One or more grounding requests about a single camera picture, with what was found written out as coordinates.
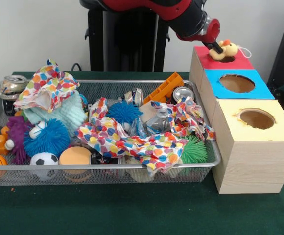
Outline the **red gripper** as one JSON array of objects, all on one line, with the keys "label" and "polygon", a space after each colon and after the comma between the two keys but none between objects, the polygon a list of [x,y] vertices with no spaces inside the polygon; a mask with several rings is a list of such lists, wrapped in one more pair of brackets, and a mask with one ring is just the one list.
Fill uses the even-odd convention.
[{"label": "red gripper", "polygon": [[203,45],[208,49],[213,49],[218,54],[223,53],[222,47],[216,42],[218,35],[220,34],[220,22],[218,19],[210,19],[206,21],[203,28],[195,35],[189,37],[181,37],[178,35],[178,38],[183,41],[201,41]]}]

